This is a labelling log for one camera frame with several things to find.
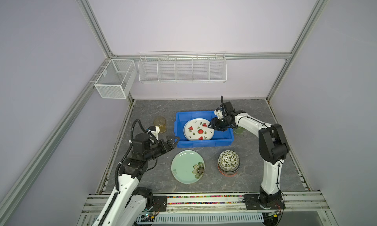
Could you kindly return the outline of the white watermelon pattern plate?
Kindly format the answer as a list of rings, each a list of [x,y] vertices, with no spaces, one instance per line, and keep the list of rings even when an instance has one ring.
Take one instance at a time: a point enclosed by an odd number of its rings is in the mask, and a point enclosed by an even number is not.
[[[209,128],[210,121],[197,118],[188,121],[183,129],[184,136],[189,141],[205,141],[213,138],[215,130]]]

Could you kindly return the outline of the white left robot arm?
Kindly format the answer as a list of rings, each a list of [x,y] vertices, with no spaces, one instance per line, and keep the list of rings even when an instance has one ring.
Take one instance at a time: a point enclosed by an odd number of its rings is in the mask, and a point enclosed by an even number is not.
[[[153,207],[153,192],[139,182],[149,170],[148,162],[175,149],[179,137],[158,138],[157,126],[145,129],[140,120],[132,123],[130,146],[117,164],[115,186],[94,226],[133,226],[145,209]]]

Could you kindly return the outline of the green flower plate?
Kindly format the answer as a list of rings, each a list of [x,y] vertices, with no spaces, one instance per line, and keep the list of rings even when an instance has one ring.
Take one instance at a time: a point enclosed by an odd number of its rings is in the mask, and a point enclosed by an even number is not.
[[[182,184],[196,183],[204,176],[204,159],[196,151],[184,150],[173,158],[171,172],[174,178]]]

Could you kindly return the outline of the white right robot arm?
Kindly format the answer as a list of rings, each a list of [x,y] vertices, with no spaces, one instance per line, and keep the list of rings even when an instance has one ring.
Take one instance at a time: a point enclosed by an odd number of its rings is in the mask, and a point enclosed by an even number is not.
[[[282,166],[290,147],[287,142],[283,127],[279,124],[262,122],[243,110],[235,110],[231,102],[224,102],[221,96],[221,105],[215,111],[215,117],[211,119],[209,127],[225,132],[232,128],[243,128],[258,138],[259,153],[263,158],[263,180],[260,186],[259,197],[255,202],[263,209],[273,206],[285,208],[284,197],[280,187]]]

